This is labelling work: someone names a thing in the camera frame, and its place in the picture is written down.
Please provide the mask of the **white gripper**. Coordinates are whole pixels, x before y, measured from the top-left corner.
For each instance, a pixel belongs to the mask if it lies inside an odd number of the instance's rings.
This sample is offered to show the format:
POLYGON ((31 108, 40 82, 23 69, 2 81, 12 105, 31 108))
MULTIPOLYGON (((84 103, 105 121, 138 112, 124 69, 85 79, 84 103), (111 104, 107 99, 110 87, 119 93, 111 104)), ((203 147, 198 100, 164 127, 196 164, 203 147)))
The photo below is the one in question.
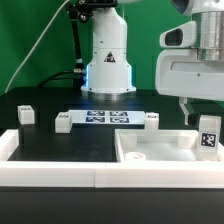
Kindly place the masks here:
POLYGON ((155 86, 162 95, 180 97, 184 123, 191 125, 189 98, 224 101, 224 62, 200 61, 196 50, 164 50, 157 59, 155 86))

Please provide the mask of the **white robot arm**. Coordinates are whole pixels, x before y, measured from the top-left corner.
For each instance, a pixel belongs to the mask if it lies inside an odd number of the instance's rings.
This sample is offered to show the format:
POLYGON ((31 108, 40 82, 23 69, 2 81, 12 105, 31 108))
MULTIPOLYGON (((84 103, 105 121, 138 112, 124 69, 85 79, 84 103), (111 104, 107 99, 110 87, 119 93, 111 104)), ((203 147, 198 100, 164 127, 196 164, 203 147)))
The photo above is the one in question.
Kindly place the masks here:
MULTIPOLYGON (((78 0, 79 18, 94 20, 93 58, 87 65, 85 95, 117 100, 134 93, 126 60, 127 24, 115 7, 134 0, 78 0)), ((177 96, 185 115, 190 98, 224 101, 224 0, 170 0, 191 20, 160 35, 155 87, 177 96)))

